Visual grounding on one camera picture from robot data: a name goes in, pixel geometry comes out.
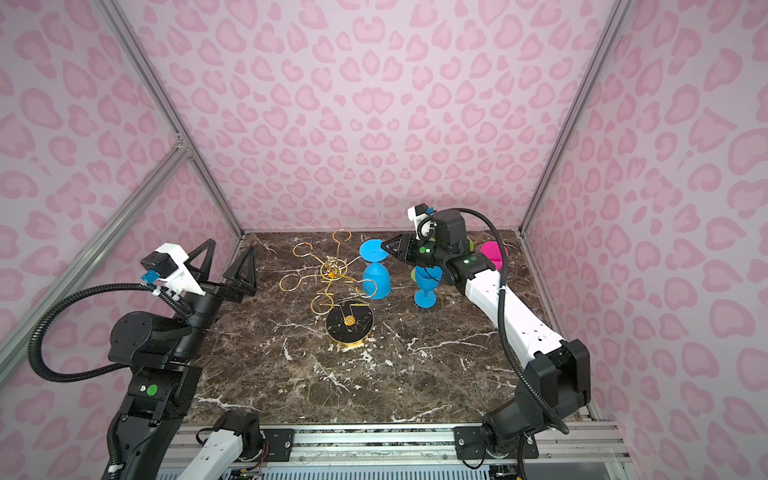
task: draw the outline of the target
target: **blue cup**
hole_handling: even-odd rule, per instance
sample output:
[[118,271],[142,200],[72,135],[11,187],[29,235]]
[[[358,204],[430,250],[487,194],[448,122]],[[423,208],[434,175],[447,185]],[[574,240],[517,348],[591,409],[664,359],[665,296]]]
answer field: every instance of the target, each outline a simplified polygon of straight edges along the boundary
[[371,263],[368,265],[365,271],[362,272],[362,280],[362,289],[366,292],[366,295],[376,292],[375,295],[370,297],[371,300],[380,300],[392,291],[389,271],[381,263]]
[[437,296],[433,290],[440,284],[442,278],[442,269],[438,266],[432,268],[416,267],[416,285],[419,291],[413,296],[416,305],[422,308],[429,308],[437,303]]

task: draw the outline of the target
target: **black round base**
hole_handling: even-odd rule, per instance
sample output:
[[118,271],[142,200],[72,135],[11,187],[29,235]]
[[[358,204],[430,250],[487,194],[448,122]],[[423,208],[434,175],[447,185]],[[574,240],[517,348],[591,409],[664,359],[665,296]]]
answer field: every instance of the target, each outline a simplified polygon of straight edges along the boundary
[[362,345],[372,328],[373,311],[358,300],[344,300],[326,316],[328,334],[346,348]]

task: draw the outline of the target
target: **marble table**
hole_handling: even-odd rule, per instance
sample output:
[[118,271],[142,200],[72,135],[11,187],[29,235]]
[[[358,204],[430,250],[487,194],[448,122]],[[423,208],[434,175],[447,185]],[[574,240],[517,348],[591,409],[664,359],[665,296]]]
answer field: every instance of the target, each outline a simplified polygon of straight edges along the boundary
[[[354,233],[341,258],[358,256],[360,244],[392,232]],[[511,252],[509,286],[544,318],[518,241],[502,232]],[[469,235],[476,245],[485,232]],[[324,318],[310,311],[318,286],[286,293],[280,278],[307,273],[311,258],[296,258],[293,245],[310,242],[333,254],[330,233],[260,233],[243,245],[257,250],[259,289],[241,305],[225,304],[197,365],[204,374],[188,422],[212,424],[225,409],[258,412],[262,423],[472,422],[514,394],[517,378],[492,323],[455,287],[440,285],[437,304],[416,306],[411,267],[383,264],[392,292],[371,300],[374,330],[364,346],[344,351],[325,332]],[[350,266],[362,277],[366,262]]]

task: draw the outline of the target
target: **black cable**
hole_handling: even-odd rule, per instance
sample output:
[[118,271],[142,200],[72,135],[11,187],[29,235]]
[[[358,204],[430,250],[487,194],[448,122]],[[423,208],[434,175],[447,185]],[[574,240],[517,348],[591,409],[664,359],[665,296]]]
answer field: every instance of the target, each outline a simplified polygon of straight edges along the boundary
[[213,428],[213,427],[203,427],[202,429],[200,429],[200,430],[197,430],[197,433],[195,433],[195,434],[194,434],[194,438],[195,438],[195,440],[197,440],[197,443],[199,443],[199,444],[201,444],[201,445],[205,445],[205,442],[207,442],[207,439],[205,439],[205,440],[200,440],[200,433],[203,433],[203,432],[212,432],[213,430],[214,430],[214,428]]
[[518,446],[515,447],[515,463],[517,464],[515,470],[517,470],[518,478],[520,480],[528,480],[525,475],[525,460],[523,459],[523,442],[525,442],[525,435],[520,435],[518,440]]
[[29,339],[27,348],[27,357],[29,358],[29,365],[32,370],[35,371],[41,378],[48,380],[49,382],[79,382],[80,380],[92,379],[95,376],[104,375],[105,373],[113,372],[115,370],[124,369],[129,365],[123,363],[113,363],[111,365],[102,366],[97,369],[88,370],[87,372],[80,373],[59,373],[51,370],[45,365],[43,360],[42,347],[45,334],[51,325],[56,320],[56,317],[61,315],[64,310],[74,305],[82,299],[89,296],[98,295],[99,293],[117,292],[122,290],[138,290],[154,292],[159,290],[158,295],[170,308],[182,316],[189,317],[192,315],[192,307],[186,300],[180,298],[174,300],[168,295],[168,292],[162,287],[154,285],[144,285],[142,283],[110,283],[108,285],[99,285],[81,290],[76,293],[72,293],[70,296],[65,297],[60,302],[56,303],[47,312],[40,317],[40,320],[35,324],[35,329],[32,331],[32,336]]
[[504,323],[504,302],[505,302],[507,291],[505,290],[504,286],[507,284],[508,264],[507,264],[507,251],[506,251],[506,248],[504,247],[504,241],[502,240],[501,234],[498,232],[498,230],[496,230],[496,227],[494,226],[494,224],[485,215],[479,212],[476,212],[468,208],[452,208],[450,210],[457,210],[465,214],[474,215],[475,217],[482,220],[483,223],[485,223],[488,226],[488,228],[491,230],[491,233],[493,233],[493,237],[495,238],[496,243],[498,244],[498,252],[502,255],[502,271],[499,277],[499,285],[498,285],[498,316],[497,316],[496,323],[498,324],[498,336],[502,341],[502,348],[504,350],[504,354],[506,355],[507,360],[512,366],[512,369],[515,371],[515,374],[520,379],[520,383],[522,383],[523,386],[531,393],[531,397],[533,397],[533,400],[535,400],[536,403],[539,405],[539,407],[541,407],[541,410],[544,411],[544,414],[547,417],[549,417],[554,427],[557,430],[560,430],[561,432],[567,435],[571,431],[568,428],[568,425],[565,425],[565,422],[563,422],[560,416],[547,403],[547,401],[544,400],[544,397],[541,396],[541,393],[531,384],[530,381],[528,381],[528,378],[525,376],[525,371],[523,370],[523,367],[520,364],[520,359],[518,358],[517,354],[513,350],[512,346],[509,344],[509,340],[507,340],[507,327]]
[[475,446],[475,445],[480,445],[480,448],[482,449],[482,458],[480,459],[480,463],[478,463],[477,465],[470,465],[463,458],[459,459],[459,460],[462,461],[462,463],[464,464],[465,467],[470,468],[471,470],[477,470],[478,468],[482,467],[482,464],[485,463],[485,445],[483,445],[482,443],[470,443],[469,445],[466,445],[463,449],[460,450],[460,452],[462,453],[462,457],[463,457],[464,456],[463,455],[464,451],[466,449],[468,449],[469,447],[472,447],[472,446]]
[[[120,424],[120,414],[115,414],[112,417],[112,421],[109,422],[109,428],[107,429],[107,451],[109,452],[109,466],[123,465],[123,458],[120,453],[120,442],[118,440],[118,425]],[[123,475],[122,468],[110,472],[110,480],[119,480]]]

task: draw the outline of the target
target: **gold wire rack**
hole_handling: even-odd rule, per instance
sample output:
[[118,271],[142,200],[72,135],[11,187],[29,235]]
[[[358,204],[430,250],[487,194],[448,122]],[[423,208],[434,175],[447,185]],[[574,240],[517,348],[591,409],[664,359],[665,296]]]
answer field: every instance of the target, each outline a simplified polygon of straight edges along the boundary
[[[339,233],[346,233],[346,239],[339,240],[336,238],[336,235]],[[373,280],[356,280],[348,274],[349,265],[357,260],[356,258],[349,263],[339,258],[341,252],[341,244],[342,242],[347,242],[352,238],[352,232],[349,230],[337,230],[333,232],[331,238],[333,238],[333,241],[336,242],[336,255],[334,257],[326,256],[325,260],[321,260],[317,255],[315,255],[315,249],[309,242],[298,243],[293,247],[293,255],[295,257],[312,257],[319,262],[319,266],[316,267],[318,269],[316,270],[316,273],[305,276],[300,276],[298,273],[288,273],[280,279],[280,289],[283,292],[293,292],[301,286],[304,280],[310,278],[319,279],[320,283],[325,284],[324,288],[317,290],[315,297],[310,302],[310,310],[312,310],[315,315],[326,315],[333,309],[334,306],[339,305],[333,298],[335,294],[330,291],[331,286],[334,283],[342,282],[347,284],[349,288],[349,295],[347,298],[352,297],[357,299],[368,299],[376,295],[376,291],[379,289],[376,285],[376,282]],[[287,288],[286,285],[284,285],[286,279],[289,277],[295,277],[297,279],[296,285],[291,288]],[[368,294],[364,289],[360,288],[364,282],[370,282],[373,284],[372,293]]]

